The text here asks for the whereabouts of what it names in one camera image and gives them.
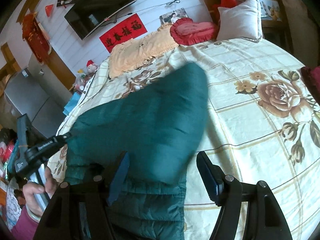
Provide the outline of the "magenta sleeved left forearm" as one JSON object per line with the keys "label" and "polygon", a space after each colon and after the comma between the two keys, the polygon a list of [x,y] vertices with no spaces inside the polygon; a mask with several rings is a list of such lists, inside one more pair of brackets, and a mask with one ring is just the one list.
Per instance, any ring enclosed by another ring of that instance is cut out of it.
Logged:
{"label": "magenta sleeved left forearm", "polygon": [[37,230],[41,217],[34,214],[26,205],[20,214],[16,225],[12,228],[11,233],[14,239],[31,240]]}

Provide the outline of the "person's left hand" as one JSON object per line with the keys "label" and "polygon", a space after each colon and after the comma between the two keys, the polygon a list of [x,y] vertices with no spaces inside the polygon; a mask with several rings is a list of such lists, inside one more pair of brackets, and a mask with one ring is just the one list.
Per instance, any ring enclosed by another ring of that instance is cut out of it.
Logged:
{"label": "person's left hand", "polygon": [[29,208],[31,213],[38,217],[43,215],[43,210],[37,203],[35,195],[46,192],[51,198],[58,186],[57,181],[52,176],[50,168],[46,167],[44,175],[46,178],[46,183],[44,186],[34,182],[28,182],[23,186],[23,194],[25,197],[26,206]]}

